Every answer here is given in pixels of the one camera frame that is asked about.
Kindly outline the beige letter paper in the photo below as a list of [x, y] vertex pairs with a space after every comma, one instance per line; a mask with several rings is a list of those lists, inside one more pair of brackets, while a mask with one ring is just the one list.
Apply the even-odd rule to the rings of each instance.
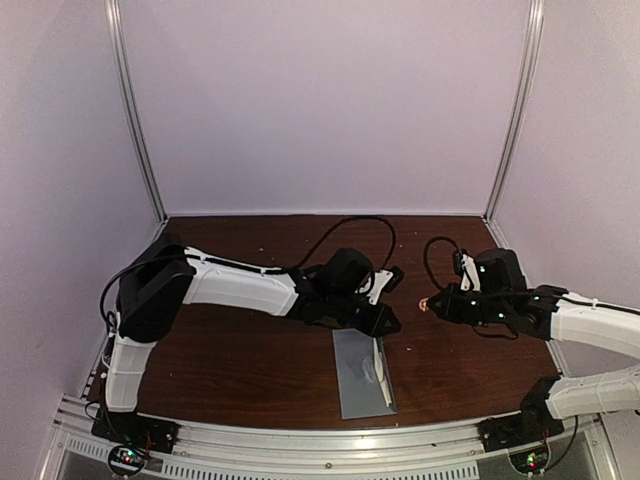
[[386, 359], [383, 351], [383, 343], [380, 338], [376, 338], [373, 340], [373, 352], [374, 369], [378, 379], [378, 383], [383, 395], [385, 405], [387, 408], [390, 408], [393, 404], [393, 399], [386, 370]]

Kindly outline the grey envelope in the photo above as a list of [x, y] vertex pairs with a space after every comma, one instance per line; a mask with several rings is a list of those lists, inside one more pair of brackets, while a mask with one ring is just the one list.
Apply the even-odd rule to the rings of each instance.
[[374, 369], [373, 340], [355, 329], [336, 330], [332, 334], [335, 367], [343, 420], [391, 416], [397, 405], [387, 365], [393, 404], [387, 408]]

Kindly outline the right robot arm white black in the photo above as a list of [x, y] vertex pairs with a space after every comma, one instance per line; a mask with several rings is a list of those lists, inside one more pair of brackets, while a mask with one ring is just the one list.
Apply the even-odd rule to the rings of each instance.
[[[475, 257], [454, 256], [459, 282], [441, 286], [425, 306], [438, 318], [471, 327], [503, 325], [519, 337], [570, 341], [637, 358], [639, 312], [631, 307], [603, 303], [563, 287], [530, 288], [516, 253], [494, 248]], [[535, 440], [551, 419], [639, 407], [639, 369], [571, 378], [560, 376], [537, 382], [512, 430], [519, 440]]]

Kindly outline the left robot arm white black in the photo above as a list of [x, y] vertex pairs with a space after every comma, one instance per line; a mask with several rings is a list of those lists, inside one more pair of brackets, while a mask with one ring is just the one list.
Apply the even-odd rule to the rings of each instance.
[[112, 345], [104, 425], [123, 444], [143, 436], [143, 421], [133, 413], [146, 365], [184, 305], [241, 308], [306, 325], [330, 319], [338, 328], [381, 338], [401, 329], [380, 298], [403, 278], [399, 267], [375, 269], [352, 248], [338, 249], [324, 264], [277, 268], [214, 256], [164, 235], [109, 281], [118, 288], [114, 308], [99, 306]]

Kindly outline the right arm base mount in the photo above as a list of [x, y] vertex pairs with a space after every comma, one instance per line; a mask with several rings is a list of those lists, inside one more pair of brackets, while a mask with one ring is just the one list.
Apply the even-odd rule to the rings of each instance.
[[564, 425], [548, 414], [526, 410], [504, 417], [488, 418], [477, 425], [486, 452], [511, 449], [564, 432]]

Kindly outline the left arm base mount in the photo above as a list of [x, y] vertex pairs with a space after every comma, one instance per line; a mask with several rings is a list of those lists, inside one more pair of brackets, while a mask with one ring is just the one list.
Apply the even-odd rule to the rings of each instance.
[[171, 454], [179, 432], [179, 425], [151, 417], [113, 414], [93, 422], [93, 436], [137, 449]]

